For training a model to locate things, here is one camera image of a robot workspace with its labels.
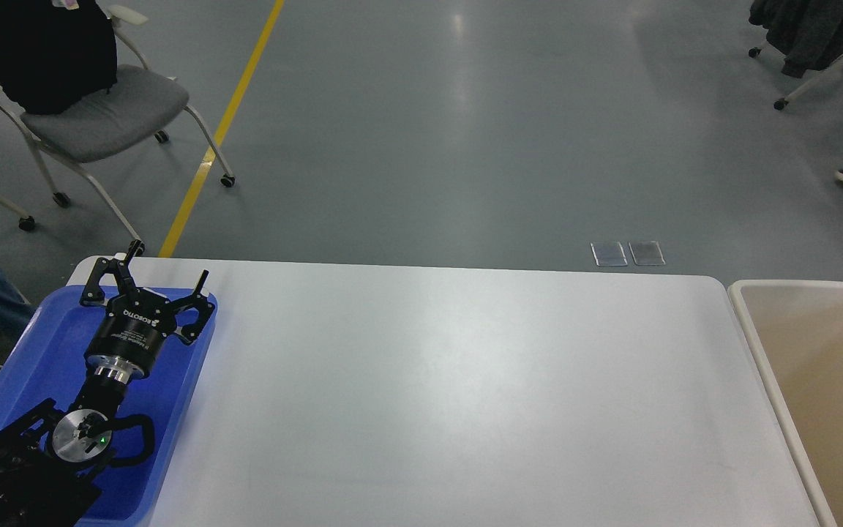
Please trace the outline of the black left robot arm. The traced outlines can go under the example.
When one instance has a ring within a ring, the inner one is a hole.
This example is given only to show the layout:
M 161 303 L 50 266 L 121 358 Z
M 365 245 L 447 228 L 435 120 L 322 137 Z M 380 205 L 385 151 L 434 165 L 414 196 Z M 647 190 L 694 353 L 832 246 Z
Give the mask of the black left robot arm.
M 98 258 L 0 371 L 0 526 L 144 526 L 213 337 L 215 298 Z

